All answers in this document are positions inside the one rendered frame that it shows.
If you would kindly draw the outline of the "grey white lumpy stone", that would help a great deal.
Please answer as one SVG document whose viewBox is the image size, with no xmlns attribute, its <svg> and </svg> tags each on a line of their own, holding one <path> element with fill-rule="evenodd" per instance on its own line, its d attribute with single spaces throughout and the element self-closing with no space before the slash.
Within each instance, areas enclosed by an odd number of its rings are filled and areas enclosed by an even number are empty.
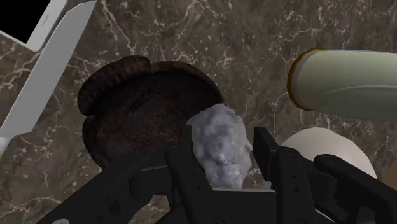
<svg viewBox="0 0 397 224">
<path fill-rule="evenodd" d="M 242 118 L 219 103 L 191 117 L 195 158 L 211 186 L 241 189 L 252 162 L 253 150 Z"/>
</svg>

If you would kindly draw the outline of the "white round object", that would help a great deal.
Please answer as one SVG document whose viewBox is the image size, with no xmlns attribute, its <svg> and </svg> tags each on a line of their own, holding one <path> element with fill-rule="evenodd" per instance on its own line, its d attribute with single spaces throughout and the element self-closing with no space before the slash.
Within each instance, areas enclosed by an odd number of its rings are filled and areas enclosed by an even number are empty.
<svg viewBox="0 0 397 224">
<path fill-rule="evenodd" d="M 353 141 L 330 129 L 311 127 L 290 136 L 282 146 L 296 149 L 313 161 L 317 155 L 335 155 L 377 179 L 370 159 Z"/>
</svg>

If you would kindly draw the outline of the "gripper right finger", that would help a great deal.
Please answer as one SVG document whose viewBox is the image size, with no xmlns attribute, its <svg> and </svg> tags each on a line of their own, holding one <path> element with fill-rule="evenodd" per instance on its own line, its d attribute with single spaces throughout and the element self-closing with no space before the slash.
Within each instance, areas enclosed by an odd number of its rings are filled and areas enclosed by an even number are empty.
<svg viewBox="0 0 397 224">
<path fill-rule="evenodd" d="M 307 160 L 265 127 L 253 155 L 277 194 L 277 224 L 397 224 L 397 191 L 335 155 Z"/>
</svg>

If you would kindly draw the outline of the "pale green cylinder gold rim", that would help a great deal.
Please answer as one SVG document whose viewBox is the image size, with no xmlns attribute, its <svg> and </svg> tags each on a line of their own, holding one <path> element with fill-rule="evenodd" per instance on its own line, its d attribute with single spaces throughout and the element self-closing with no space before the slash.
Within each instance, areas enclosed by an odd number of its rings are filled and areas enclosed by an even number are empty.
<svg viewBox="0 0 397 224">
<path fill-rule="evenodd" d="M 292 64 L 286 87 L 306 111 L 397 121 L 397 53 L 311 48 Z"/>
</svg>

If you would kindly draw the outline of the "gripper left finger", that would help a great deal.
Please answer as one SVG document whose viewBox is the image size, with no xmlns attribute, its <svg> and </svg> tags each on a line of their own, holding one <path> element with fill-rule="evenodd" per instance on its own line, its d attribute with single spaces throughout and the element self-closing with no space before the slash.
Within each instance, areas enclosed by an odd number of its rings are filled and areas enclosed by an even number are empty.
<svg viewBox="0 0 397 224">
<path fill-rule="evenodd" d="M 171 210 L 156 224 L 219 224 L 219 202 L 191 143 L 187 125 L 175 146 L 120 156 L 37 224 L 128 224 L 158 193 Z"/>
</svg>

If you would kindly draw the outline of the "dark brown round pan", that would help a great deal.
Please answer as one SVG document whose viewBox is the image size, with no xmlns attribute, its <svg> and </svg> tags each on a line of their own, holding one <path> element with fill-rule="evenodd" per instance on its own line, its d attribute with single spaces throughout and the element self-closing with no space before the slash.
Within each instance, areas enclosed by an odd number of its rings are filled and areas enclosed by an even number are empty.
<svg viewBox="0 0 397 224">
<path fill-rule="evenodd" d="M 102 169 L 125 153 L 154 154 L 176 144 L 186 122 L 223 103 L 216 84 L 180 61 L 150 62 L 130 55 L 93 73 L 81 86 L 82 138 Z"/>
</svg>

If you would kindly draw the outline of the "white tablet with black screen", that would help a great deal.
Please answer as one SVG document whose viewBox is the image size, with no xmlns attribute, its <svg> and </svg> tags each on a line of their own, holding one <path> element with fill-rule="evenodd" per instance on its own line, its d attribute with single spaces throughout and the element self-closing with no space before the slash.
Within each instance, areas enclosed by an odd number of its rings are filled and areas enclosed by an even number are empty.
<svg viewBox="0 0 397 224">
<path fill-rule="evenodd" d="M 37 52 L 66 4 L 67 0 L 0 0 L 0 34 Z"/>
</svg>

